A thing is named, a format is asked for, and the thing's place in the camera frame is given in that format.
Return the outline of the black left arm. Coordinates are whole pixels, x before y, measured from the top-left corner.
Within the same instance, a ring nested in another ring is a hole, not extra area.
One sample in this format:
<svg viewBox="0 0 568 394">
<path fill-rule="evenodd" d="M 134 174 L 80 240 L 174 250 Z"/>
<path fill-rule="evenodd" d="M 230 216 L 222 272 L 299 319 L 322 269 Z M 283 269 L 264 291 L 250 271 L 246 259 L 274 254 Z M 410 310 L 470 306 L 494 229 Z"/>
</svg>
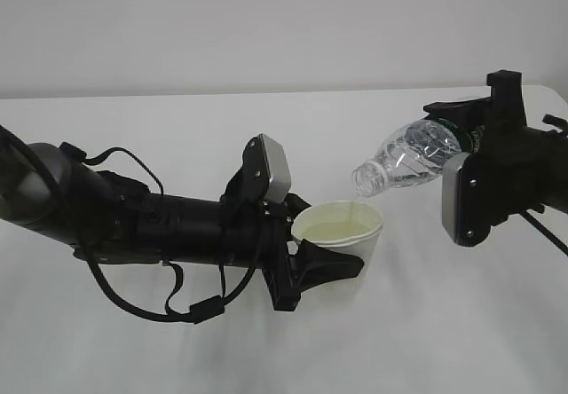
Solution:
<svg viewBox="0 0 568 394">
<path fill-rule="evenodd" d="M 364 262 L 301 240 L 289 251 L 292 225 L 309 204 L 291 193 L 282 146 L 265 134 L 251 138 L 242 164 L 217 201 L 153 193 L 134 179 L 100 170 L 107 153 L 89 157 L 62 143 L 25 144 L 1 132 L 1 218 L 70 246 L 89 266 L 108 299 L 142 319 L 197 324 L 225 311 L 261 272 L 277 311 L 293 311 L 305 290 L 359 276 Z M 117 295 L 105 264 L 163 264 L 184 282 L 185 263 L 241 267 L 233 290 L 188 311 L 146 311 Z"/>
</svg>

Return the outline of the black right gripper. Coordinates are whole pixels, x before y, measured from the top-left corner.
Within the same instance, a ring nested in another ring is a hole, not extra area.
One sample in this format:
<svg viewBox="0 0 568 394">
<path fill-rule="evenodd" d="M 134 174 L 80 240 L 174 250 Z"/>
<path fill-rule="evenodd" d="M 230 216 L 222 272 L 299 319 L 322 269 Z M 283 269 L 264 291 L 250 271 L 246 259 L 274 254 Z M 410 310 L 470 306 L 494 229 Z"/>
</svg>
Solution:
<svg viewBox="0 0 568 394">
<path fill-rule="evenodd" d="M 542 134 L 527 125 L 521 81 L 519 72 L 498 70 L 486 76 L 489 96 L 423 108 L 427 120 L 478 134 L 469 158 L 471 225 L 499 225 L 511 215 L 545 210 Z"/>
</svg>

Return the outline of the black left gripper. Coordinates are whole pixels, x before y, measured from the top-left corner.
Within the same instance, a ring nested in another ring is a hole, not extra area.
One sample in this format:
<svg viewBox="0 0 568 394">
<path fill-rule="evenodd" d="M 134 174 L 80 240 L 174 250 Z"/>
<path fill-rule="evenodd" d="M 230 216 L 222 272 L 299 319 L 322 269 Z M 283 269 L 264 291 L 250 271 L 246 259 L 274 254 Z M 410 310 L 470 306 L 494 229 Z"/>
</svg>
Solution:
<svg viewBox="0 0 568 394">
<path fill-rule="evenodd" d="M 295 193 L 288 193 L 282 203 L 250 202 L 241 196 L 242 185 L 242 176 L 234 176 L 221 196 L 221 312 L 244 291 L 256 270 L 263 274 L 276 311 L 293 311 L 300 291 L 359 276 L 365 264 L 362 258 L 334 252 L 308 240 L 300 242 L 295 270 L 288 252 L 291 225 L 312 205 Z M 225 267 L 241 259 L 246 272 L 237 286 L 227 291 Z"/>
</svg>

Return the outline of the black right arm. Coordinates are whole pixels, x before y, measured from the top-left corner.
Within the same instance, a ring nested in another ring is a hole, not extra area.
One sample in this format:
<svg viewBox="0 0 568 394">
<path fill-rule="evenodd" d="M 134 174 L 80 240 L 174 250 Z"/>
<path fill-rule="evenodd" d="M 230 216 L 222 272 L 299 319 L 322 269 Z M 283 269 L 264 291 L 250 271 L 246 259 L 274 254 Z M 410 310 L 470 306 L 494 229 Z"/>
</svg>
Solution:
<svg viewBox="0 0 568 394">
<path fill-rule="evenodd" d="M 567 210 L 567 121 L 552 114 L 528 124 L 522 76 L 486 77 L 490 94 L 424 107 L 462 142 L 443 168 L 443 219 L 456 232 L 478 232 L 514 214 Z"/>
</svg>

